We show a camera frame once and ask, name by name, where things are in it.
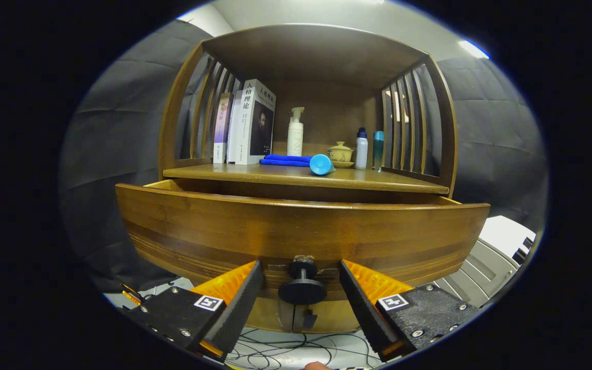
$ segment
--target white bottle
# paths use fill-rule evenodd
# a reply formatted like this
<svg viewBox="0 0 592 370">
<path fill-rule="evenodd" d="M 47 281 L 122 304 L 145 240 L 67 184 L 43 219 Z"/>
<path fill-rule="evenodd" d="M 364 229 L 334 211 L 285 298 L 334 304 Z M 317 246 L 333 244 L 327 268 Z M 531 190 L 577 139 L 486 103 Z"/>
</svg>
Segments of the white bottle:
<svg viewBox="0 0 592 370">
<path fill-rule="evenodd" d="M 364 127 L 358 129 L 357 148 L 355 149 L 355 169 L 367 169 L 367 150 L 369 143 L 367 141 L 367 131 Z"/>
<path fill-rule="evenodd" d="M 303 155 L 303 124 L 301 113 L 303 107 L 292 108 L 289 119 L 289 131 L 287 132 L 287 155 L 301 157 Z"/>
</svg>

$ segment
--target gray cabinet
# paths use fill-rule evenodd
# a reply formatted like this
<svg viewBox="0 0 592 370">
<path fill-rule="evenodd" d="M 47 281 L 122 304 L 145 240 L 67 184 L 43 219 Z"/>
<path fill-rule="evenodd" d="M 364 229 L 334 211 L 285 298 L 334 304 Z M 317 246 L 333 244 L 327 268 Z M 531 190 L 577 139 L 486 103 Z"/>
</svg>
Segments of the gray cabinet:
<svg viewBox="0 0 592 370">
<path fill-rule="evenodd" d="M 460 270 L 434 284 L 480 307 L 508 282 L 518 267 L 512 258 L 478 239 Z"/>
</svg>

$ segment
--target white pump bottle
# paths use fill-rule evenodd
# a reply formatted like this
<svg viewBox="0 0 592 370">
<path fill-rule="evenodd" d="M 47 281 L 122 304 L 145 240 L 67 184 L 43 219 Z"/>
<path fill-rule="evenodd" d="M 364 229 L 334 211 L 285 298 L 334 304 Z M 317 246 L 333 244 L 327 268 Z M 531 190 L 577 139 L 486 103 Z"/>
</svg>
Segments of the white pump bottle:
<svg viewBox="0 0 592 370">
<path fill-rule="evenodd" d="M 287 132 L 287 155 L 303 155 L 303 124 L 301 123 L 301 113 L 305 108 L 296 107 L 291 110 L 289 119 L 289 131 Z"/>
</svg>

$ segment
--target book cover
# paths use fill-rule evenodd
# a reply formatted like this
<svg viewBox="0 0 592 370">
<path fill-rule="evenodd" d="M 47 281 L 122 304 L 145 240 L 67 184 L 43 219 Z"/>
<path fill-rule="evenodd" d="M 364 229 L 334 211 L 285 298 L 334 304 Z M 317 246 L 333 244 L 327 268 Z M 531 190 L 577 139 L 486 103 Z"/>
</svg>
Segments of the book cover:
<svg viewBox="0 0 592 370">
<path fill-rule="evenodd" d="M 236 164 L 256 164 L 271 154 L 275 94 L 259 80 L 248 80 L 244 83 L 241 104 Z"/>
<path fill-rule="evenodd" d="M 228 163 L 235 163 L 237 158 L 237 128 L 239 127 L 239 109 L 242 103 L 243 92 L 242 89 L 239 89 L 239 91 L 234 94 L 232 110 L 230 110 L 230 125 L 228 127 Z"/>
<path fill-rule="evenodd" d="M 223 93 L 220 96 L 216 112 L 216 127 L 214 128 L 214 163 L 224 163 L 228 153 L 228 125 L 230 124 L 230 97 L 232 94 Z"/>
</svg>

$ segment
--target gray fabric backdrop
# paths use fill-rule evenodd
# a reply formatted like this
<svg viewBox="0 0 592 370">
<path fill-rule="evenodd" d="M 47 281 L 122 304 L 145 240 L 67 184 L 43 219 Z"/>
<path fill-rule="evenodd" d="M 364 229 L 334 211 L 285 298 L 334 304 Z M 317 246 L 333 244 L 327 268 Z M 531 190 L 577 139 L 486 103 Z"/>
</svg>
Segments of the gray fabric backdrop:
<svg viewBox="0 0 592 370">
<path fill-rule="evenodd" d="M 158 133 L 166 98 L 184 59 L 209 37 L 182 21 L 148 35 L 102 73 L 65 134 L 59 168 L 63 220 L 73 249 L 104 292 L 118 291 L 120 281 L 145 290 L 175 277 L 137 256 L 120 218 L 114 186 L 158 180 Z M 200 89 L 205 64 L 203 60 L 197 66 L 184 96 L 178 127 L 183 135 L 178 140 L 190 136 L 192 98 Z M 490 61 L 457 58 L 439 61 L 439 66 L 458 123 L 454 199 L 491 203 L 491 215 L 538 230 L 544 223 L 547 166 L 531 111 Z M 417 72 L 428 107 L 426 171 L 436 173 L 437 101 L 428 73 Z M 176 150 L 188 157 L 188 140 L 179 140 Z"/>
<path fill-rule="evenodd" d="M 158 134 L 166 98 L 189 52 L 211 35 L 183 21 L 151 33 L 114 61 L 92 86 L 65 134 L 59 202 L 73 249 L 97 287 L 117 291 L 122 280 L 146 289 L 174 275 L 139 258 L 120 218 L 115 184 L 158 180 Z M 192 117 L 205 64 L 184 96 L 178 132 Z M 188 151 L 188 147 L 178 150 Z"/>
</svg>

